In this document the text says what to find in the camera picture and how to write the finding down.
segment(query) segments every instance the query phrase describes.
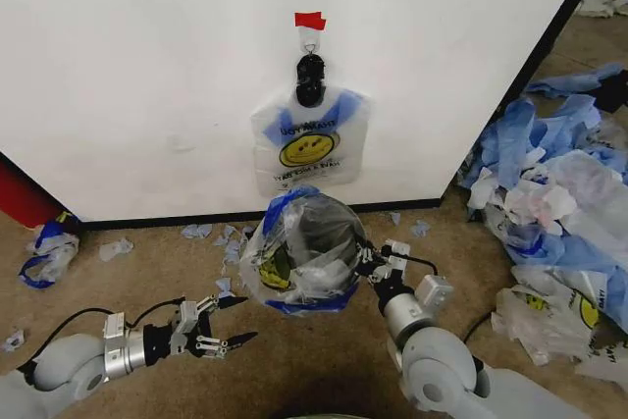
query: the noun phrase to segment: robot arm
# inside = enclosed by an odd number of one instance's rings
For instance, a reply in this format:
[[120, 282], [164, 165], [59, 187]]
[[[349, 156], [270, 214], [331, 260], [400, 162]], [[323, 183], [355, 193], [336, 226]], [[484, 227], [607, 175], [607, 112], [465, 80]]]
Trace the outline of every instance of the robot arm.
[[189, 352], [198, 358], [223, 359], [257, 333], [213, 338], [209, 316], [245, 300], [234, 296], [211, 296], [198, 303], [182, 300], [166, 325], [148, 324], [137, 330], [125, 321], [124, 313], [111, 314], [104, 339], [77, 334], [55, 340], [35, 358], [0, 377], [2, 417], [50, 419], [104, 383], [170, 355]]
[[528, 378], [489, 367], [457, 336], [436, 327], [435, 317], [453, 287], [437, 275], [426, 276], [416, 290], [404, 285], [409, 245], [388, 240], [382, 255], [369, 243], [358, 250], [358, 274], [368, 278], [380, 299], [400, 387], [416, 408], [456, 419], [589, 417]]

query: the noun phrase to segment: black baseboard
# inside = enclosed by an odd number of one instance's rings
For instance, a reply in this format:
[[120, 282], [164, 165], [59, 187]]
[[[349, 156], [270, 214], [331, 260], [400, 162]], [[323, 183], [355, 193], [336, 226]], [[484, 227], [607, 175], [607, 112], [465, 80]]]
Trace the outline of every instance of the black baseboard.
[[[424, 200], [387, 201], [384, 203], [363, 203], [349, 205], [356, 213], [370, 211], [394, 211], [417, 210], [438, 208], [442, 203], [441, 198], [428, 198]], [[159, 228], [166, 226], [202, 225], [206, 223], [234, 223], [239, 221], [260, 221], [264, 218], [263, 211], [250, 211], [242, 213], [219, 213], [216, 215], [174, 216], [168, 218], [146, 218], [138, 220], [108, 220], [83, 222], [82, 228], [86, 231], [106, 230], [134, 230], [139, 228]]]

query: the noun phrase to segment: red object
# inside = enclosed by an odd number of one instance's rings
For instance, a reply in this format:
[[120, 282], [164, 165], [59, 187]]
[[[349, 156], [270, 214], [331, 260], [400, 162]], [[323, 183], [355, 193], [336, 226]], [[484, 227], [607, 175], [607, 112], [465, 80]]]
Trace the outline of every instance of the red object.
[[321, 12], [312, 12], [309, 14], [294, 14], [294, 26], [307, 26], [308, 28], [323, 30], [327, 20], [322, 18]]
[[0, 160], [0, 210], [27, 228], [57, 218], [64, 208], [39, 186]]

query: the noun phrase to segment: black hook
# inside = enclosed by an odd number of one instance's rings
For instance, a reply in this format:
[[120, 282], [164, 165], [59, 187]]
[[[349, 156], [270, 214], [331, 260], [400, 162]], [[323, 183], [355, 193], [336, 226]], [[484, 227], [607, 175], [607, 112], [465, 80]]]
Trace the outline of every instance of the black hook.
[[321, 104], [325, 86], [325, 62], [317, 54], [307, 54], [296, 65], [296, 99], [304, 107]]

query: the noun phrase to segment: smiley face print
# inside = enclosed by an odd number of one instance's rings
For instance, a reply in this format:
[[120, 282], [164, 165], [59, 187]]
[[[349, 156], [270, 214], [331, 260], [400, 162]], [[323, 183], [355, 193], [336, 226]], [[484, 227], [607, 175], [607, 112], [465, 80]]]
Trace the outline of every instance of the smiley face print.
[[308, 133], [289, 142], [279, 155], [286, 167], [299, 167], [314, 164], [325, 158], [340, 143], [340, 136], [332, 134]]

